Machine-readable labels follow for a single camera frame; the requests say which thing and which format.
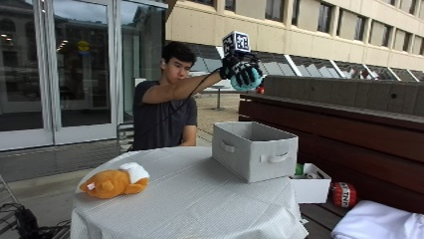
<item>storage bin handle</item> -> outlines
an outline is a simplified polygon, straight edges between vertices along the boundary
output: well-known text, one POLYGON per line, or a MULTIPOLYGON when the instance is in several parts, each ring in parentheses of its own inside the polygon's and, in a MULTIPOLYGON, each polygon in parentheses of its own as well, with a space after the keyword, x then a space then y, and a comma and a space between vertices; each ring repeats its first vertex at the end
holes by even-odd
POLYGON ((284 153, 282 156, 275 156, 275 155, 262 155, 260 156, 260 162, 271 162, 271 163, 276 163, 276 162, 283 162, 287 159, 290 159, 290 157, 287 156, 287 153, 284 153))
POLYGON ((235 147, 231 145, 227 145, 223 141, 221 142, 221 147, 227 152, 235 152, 235 147))

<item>red canister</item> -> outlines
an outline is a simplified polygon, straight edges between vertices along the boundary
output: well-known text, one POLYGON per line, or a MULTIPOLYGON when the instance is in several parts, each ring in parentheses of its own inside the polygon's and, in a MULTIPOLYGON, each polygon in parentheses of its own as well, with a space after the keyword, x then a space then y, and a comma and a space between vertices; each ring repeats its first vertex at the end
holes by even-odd
POLYGON ((332 182, 332 203, 339 207, 352 207, 356 204, 356 189, 346 182, 332 182))

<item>white cloth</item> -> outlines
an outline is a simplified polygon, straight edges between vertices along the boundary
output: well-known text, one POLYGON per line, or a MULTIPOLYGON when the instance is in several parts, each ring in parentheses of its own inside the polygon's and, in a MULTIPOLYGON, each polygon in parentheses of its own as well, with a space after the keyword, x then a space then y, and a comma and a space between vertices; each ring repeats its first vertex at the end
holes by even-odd
POLYGON ((246 183, 211 155, 210 147, 159 148, 97 167, 81 181, 136 162, 150 183, 141 193, 106 200, 77 190, 70 238, 304 238, 290 179, 246 183))
POLYGON ((128 162, 120 166, 120 169, 129 172, 130 181, 136 183, 142 178, 149 178, 149 173, 145 168, 136 162, 128 162))
POLYGON ((424 215, 361 200, 335 226, 335 239, 424 239, 424 215))

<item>man's arm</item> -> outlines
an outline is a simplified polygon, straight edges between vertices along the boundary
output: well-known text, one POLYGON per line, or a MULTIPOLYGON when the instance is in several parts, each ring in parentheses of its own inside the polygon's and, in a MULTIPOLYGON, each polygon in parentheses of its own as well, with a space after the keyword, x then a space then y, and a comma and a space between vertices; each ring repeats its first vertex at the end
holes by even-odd
POLYGON ((197 146, 197 131, 195 125, 186 125, 183 129, 183 142, 181 146, 197 146))
POLYGON ((154 86, 147 89, 141 103, 158 104, 174 100, 185 99, 191 92, 198 93, 206 89, 213 84, 221 81, 219 73, 213 73, 209 77, 207 75, 185 78, 174 84, 167 84, 163 86, 154 86))

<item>white table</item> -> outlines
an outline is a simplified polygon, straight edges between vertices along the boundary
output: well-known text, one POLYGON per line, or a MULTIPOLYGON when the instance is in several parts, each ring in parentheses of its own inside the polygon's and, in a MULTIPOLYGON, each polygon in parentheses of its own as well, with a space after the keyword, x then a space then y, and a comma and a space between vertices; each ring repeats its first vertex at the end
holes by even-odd
POLYGON ((128 152, 94 173, 136 161, 146 190, 113 199, 76 191, 72 238, 304 238, 287 177, 246 183, 213 158, 210 147, 128 152))

